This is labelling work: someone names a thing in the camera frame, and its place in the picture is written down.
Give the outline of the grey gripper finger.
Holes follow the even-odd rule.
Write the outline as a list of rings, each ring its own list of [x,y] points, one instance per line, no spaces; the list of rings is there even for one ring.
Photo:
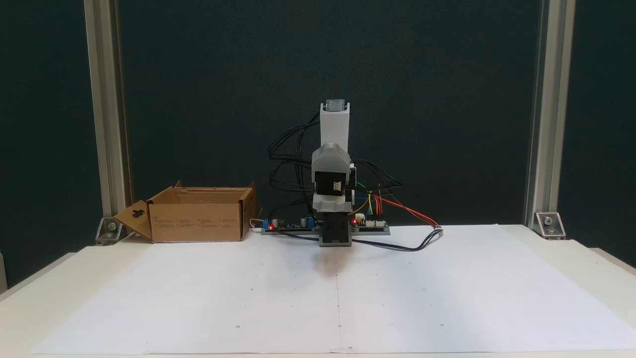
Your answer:
[[[331,163],[331,143],[324,144],[312,154],[312,172],[326,172],[325,169]]]
[[[350,156],[338,143],[332,143],[332,172],[350,172]]]

